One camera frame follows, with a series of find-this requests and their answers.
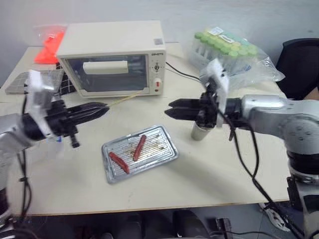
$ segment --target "metal tray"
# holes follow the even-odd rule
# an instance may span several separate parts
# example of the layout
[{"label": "metal tray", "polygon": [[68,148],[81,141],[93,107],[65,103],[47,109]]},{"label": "metal tray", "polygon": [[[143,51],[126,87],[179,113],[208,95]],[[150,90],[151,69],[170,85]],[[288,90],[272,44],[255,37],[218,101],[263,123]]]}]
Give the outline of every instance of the metal tray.
[{"label": "metal tray", "polygon": [[[147,139],[138,161],[134,162],[133,154],[143,134]],[[127,163],[129,174],[110,159],[109,152]],[[102,155],[108,183],[113,184],[178,158],[178,151],[167,130],[162,125],[155,125],[103,144]]]}]

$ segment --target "table surface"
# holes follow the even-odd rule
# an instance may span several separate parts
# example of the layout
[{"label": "table surface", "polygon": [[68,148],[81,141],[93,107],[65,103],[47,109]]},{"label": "table surface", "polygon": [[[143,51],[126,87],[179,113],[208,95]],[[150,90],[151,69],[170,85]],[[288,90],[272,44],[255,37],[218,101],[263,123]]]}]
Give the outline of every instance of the table surface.
[{"label": "table surface", "polygon": [[[21,72],[27,71],[41,48],[29,47],[0,90],[0,115],[20,112],[23,96],[4,93]],[[198,75],[184,57],[178,43],[167,44],[167,61],[177,69]],[[27,150],[28,174],[33,190],[32,215],[85,214],[146,209],[186,208],[246,204],[265,201],[253,186],[237,157],[229,128],[215,128],[200,142],[190,137],[192,122],[171,119],[164,114],[168,104],[179,98],[198,99],[202,86],[166,70],[163,95],[143,96],[111,107],[103,117],[78,126],[79,148],[46,140]],[[234,91],[244,94],[283,95],[272,82],[259,83]],[[116,98],[83,99],[77,93],[63,96],[68,107],[89,101],[110,103]],[[118,137],[156,125],[164,125],[179,150],[179,158],[125,181],[106,181],[101,146]],[[255,164],[249,132],[238,130],[245,162]],[[289,175],[284,143],[273,136],[257,134],[261,165],[257,179],[277,201],[288,199]],[[14,160],[9,172],[8,197],[13,213],[22,200],[20,170]]]}]

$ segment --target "black chair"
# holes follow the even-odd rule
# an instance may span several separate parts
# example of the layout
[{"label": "black chair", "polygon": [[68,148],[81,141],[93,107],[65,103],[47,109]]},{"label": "black chair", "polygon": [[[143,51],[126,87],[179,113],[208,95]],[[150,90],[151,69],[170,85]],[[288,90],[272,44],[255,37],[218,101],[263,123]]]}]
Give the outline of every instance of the black chair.
[{"label": "black chair", "polygon": [[302,100],[319,87],[319,39],[295,39],[283,46],[276,68],[286,77],[277,85],[287,98]]}]

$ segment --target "silver cylinder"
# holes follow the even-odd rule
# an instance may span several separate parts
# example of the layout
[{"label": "silver cylinder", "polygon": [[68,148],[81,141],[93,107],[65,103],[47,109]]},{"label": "silver cylinder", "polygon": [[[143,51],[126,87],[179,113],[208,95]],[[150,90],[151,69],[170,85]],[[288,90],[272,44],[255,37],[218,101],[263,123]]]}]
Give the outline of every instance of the silver cylinder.
[{"label": "silver cylinder", "polygon": [[194,122],[191,137],[196,141],[201,141],[210,132],[210,130],[211,128],[201,128],[196,124],[196,122]]}]

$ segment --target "sausage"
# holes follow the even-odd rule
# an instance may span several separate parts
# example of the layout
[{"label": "sausage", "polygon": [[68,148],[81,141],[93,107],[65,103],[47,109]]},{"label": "sausage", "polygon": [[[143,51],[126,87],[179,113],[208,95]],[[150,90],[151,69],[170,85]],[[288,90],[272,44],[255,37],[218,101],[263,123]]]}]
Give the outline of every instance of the sausage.
[{"label": "sausage", "polygon": [[130,169],[128,167],[128,165],[126,164],[126,162],[124,162],[123,159],[121,159],[119,156],[117,156],[115,153],[113,152],[109,152],[109,157],[116,162],[117,165],[119,165],[120,168],[122,168],[124,170],[124,172],[126,172],[127,174],[130,173]]},{"label": "sausage", "polygon": [[146,135],[143,134],[141,139],[140,139],[140,142],[139,142],[138,146],[135,149],[135,152],[134,152],[134,155],[133,155],[133,161],[138,161],[145,141],[146,141]]}]

